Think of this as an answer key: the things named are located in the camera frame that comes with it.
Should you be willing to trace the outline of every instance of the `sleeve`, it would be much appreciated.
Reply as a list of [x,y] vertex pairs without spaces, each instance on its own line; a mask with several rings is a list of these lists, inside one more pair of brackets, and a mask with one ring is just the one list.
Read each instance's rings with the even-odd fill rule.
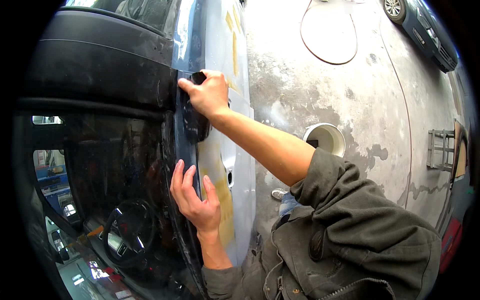
[[306,178],[290,192],[315,209],[313,219],[327,227],[337,255],[393,276],[415,294],[413,298],[432,288],[440,263],[438,233],[387,200],[375,182],[361,180],[354,164],[317,148]]
[[232,299],[234,292],[235,294],[238,293],[236,287],[241,283],[241,267],[212,270],[205,268],[204,266],[202,268],[202,273],[204,275],[205,285],[210,298],[214,300]]

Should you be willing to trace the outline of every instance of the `jacket zipper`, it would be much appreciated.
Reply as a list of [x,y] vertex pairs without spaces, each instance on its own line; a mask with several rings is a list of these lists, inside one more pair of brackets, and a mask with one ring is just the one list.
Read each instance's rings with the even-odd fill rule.
[[362,278],[362,279],[360,279],[360,280],[357,280],[357,281],[355,281],[355,282],[352,282],[352,283],[350,283],[349,285],[347,285],[347,286],[345,286],[345,287],[343,287],[343,288],[341,288],[341,289],[339,289],[339,290],[336,290],[335,292],[333,292],[333,293],[331,293],[331,294],[329,294],[329,295],[326,295],[326,296],[323,297],[323,298],[320,298],[319,300],[331,299],[332,297],[334,297],[334,296],[335,296],[336,294],[338,294],[339,292],[342,292],[342,291],[344,291],[344,290],[346,290],[346,289],[349,289],[349,288],[351,288],[352,286],[354,286],[354,285],[356,285],[356,284],[358,284],[358,283],[360,283],[360,282],[362,282],[362,281],[367,281],[367,280],[368,280],[368,281],[377,282],[377,283],[385,283],[385,284],[388,284],[388,282],[386,282],[385,280],[375,279],[375,278],[371,278],[371,277],[366,277],[366,278]]

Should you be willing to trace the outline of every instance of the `white bucket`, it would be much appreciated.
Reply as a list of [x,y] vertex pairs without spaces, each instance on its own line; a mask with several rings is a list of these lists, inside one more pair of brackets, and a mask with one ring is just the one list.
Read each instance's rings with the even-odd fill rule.
[[330,123],[318,123],[306,128],[303,141],[318,141],[318,147],[339,157],[345,154],[345,138],[337,127]]

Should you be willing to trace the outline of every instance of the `car wheel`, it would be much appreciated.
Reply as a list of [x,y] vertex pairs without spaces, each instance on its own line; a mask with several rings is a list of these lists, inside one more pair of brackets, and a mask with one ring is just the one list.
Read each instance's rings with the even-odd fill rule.
[[384,0],[384,11],[392,22],[402,24],[407,6],[404,0]]

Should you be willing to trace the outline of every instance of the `alloy wheel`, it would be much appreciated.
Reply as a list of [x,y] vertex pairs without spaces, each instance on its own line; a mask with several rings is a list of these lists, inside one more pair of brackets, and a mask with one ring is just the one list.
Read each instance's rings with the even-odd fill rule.
[[398,16],[400,13],[400,1],[399,0],[384,0],[385,10],[392,17]]

